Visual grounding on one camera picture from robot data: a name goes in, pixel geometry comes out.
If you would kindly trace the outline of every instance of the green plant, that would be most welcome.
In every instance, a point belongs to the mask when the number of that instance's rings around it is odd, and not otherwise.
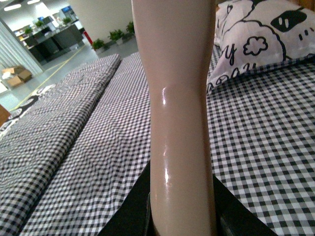
[[[63,23],[66,25],[66,24],[68,24],[68,23],[70,23],[71,22],[71,18],[69,18],[69,17],[66,17],[66,18],[63,18]]]
[[[96,49],[100,49],[100,48],[102,48],[102,47],[104,47],[105,46],[105,43],[104,43],[104,41],[103,40],[101,40],[101,39],[97,39],[97,40],[95,40],[93,43],[92,43],[92,48],[94,49],[94,50],[96,50]]]
[[[32,28],[26,28],[25,29],[25,34],[30,34],[30,33],[32,33],[33,32],[33,29]]]
[[[110,36],[108,36],[111,40],[116,42],[118,39],[122,38],[125,34],[119,29],[112,32],[109,32]]]
[[[126,28],[127,32],[133,33],[134,34],[134,26],[133,26],[133,21],[130,21],[129,24],[127,25]]]
[[[35,23],[35,25],[36,25],[37,27],[41,27],[41,26],[44,25],[44,22],[42,22],[42,21],[37,21],[37,22]]]

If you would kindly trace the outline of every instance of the yellow floor line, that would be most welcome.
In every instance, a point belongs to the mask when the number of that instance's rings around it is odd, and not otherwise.
[[[57,69],[55,70],[43,83],[41,83],[37,88],[34,89],[33,92],[35,92],[37,89],[39,89],[44,83],[47,82],[47,80],[49,80],[54,74],[56,74],[61,68],[64,67],[64,65],[66,65],[72,58],[75,57],[75,55],[77,55],[86,45],[84,45],[82,48],[80,48],[75,54],[73,54],[72,57],[70,57],[68,60],[64,61],[63,64]],[[12,110],[10,110],[10,112],[12,112],[13,110],[17,109],[23,102],[25,102],[33,93],[31,92],[25,99],[23,99],[15,108],[13,108]]]
[[[55,67],[57,67],[57,66],[61,65],[62,63],[66,62],[66,61],[67,61],[67,60],[64,60],[63,62],[60,62],[59,64],[54,65],[54,66],[52,66],[52,67],[48,68],[48,69],[47,69],[47,70],[45,70],[45,71],[48,71],[48,70],[54,69]]]

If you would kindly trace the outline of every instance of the computer monitor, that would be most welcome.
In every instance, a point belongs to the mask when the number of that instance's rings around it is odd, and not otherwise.
[[[63,11],[63,13],[66,13],[70,10],[72,10],[71,6],[66,6],[65,8],[61,9],[61,11]]]

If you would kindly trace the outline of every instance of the potted plant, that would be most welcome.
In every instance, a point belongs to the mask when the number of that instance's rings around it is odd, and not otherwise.
[[[26,28],[24,33],[27,34],[28,36],[30,36],[32,34],[32,32],[33,32],[32,28]]]
[[[92,43],[92,48],[96,54],[100,54],[106,49],[104,41],[99,38]]]
[[[133,26],[133,21],[130,21],[129,24],[127,25],[126,28],[127,32],[134,34],[134,26]]]
[[[123,36],[125,35],[120,29],[109,32],[110,36],[108,36],[112,41],[116,42],[118,45],[123,43]]]
[[[35,23],[35,25],[37,26],[37,28],[41,28],[41,27],[44,25],[44,22],[42,22],[42,21],[37,21],[37,22]]]
[[[72,20],[71,20],[71,18],[69,18],[69,17],[63,18],[63,24],[64,24],[64,25],[68,25],[71,21],[72,21]]]

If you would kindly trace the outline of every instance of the pillow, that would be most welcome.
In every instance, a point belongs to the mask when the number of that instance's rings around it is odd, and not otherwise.
[[[207,80],[212,89],[315,54],[315,14],[286,0],[227,1],[217,12],[216,37],[222,55]]]

